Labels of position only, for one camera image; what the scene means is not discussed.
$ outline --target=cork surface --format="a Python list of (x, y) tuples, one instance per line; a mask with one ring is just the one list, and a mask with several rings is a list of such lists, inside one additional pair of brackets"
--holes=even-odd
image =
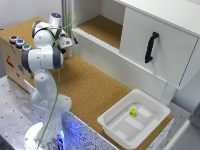
[(122, 27), (122, 25), (115, 23), (103, 16), (98, 16), (78, 25), (78, 28), (118, 49), (120, 48)]
[[(57, 81), (58, 70), (50, 72)], [(67, 59), (61, 67), (59, 93), (72, 99), (70, 111), (120, 150), (123, 148), (105, 134), (102, 126), (97, 122), (97, 118), (129, 92), (131, 89), (94, 68), (78, 56), (74, 55)], [(145, 150), (172, 119), (173, 115), (169, 115), (137, 150)]]
[(34, 49), (34, 42), (32, 38), (32, 25), (35, 21), (43, 21), (46, 22), (44, 19), (40, 17), (35, 17), (30, 20), (24, 21), (12, 27), (6, 28), (0, 31), (0, 37), (3, 38), (5, 41), (9, 43), (9, 38), (12, 35), (17, 35), (19, 39), (25, 40), (26, 44), (29, 44)]

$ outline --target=cabinet door handle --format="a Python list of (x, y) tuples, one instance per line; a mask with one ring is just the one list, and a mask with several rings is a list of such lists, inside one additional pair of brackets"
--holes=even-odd
[(145, 55), (145, 63), (149, 63), (150, 61), (152, 61), (153, 57), (151, 56), (151, 52), (152, 52), (152, 48), (153, 48), (153, 44), (154, 44), (154, 40), (159, 37), (159, 34), (156, 32), (153, 32), (152, 36), (149, 39), (149, 43), (148, 43), (148, 47), (147, 47), (147, 52)]

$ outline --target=black handle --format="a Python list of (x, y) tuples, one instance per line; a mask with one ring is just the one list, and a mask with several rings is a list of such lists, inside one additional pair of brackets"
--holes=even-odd
[(149, 39), (149, 43), (148, 43), (148, 47), (147, 47), (147, 52), (145, 55), (145, 63), (149, 63), (150, 61), (152, 61), (153, 57), (151, 56), (151, 52), (152, 52), (152, 48), (153, 48), (153, 44), (154, 44), (154, 40), (159, 37), (159, 34), (156, 32), (153, 32), (151, 38)]

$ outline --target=yellow object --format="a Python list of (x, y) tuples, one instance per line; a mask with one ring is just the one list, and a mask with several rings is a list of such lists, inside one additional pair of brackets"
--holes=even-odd
[(137, 109), (132, 108), (132, 109), (130, 110), (130, 115), (135, 116), (136, 113), (137, 113)]

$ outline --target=cabinet door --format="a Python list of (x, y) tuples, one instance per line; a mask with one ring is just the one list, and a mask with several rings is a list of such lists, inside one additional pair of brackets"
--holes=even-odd
[[(151, 56), (145, 63), (148, 43), (153, 32)], [(120, 54), (156, 75), (179, 86), (198, 38), (178, 28), (126, 8)]]

